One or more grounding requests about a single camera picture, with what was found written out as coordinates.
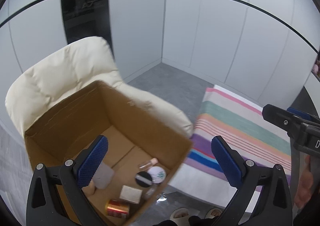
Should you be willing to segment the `person's right hand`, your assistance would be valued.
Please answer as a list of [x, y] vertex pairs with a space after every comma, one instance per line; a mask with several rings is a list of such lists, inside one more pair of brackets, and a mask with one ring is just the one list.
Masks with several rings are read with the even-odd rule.
[[312, 196], [313, 175], [310, 170], [310, 156], [305, 158], [305, 167], [300, 176], [294, 203], [298, 209], [302, 209]]

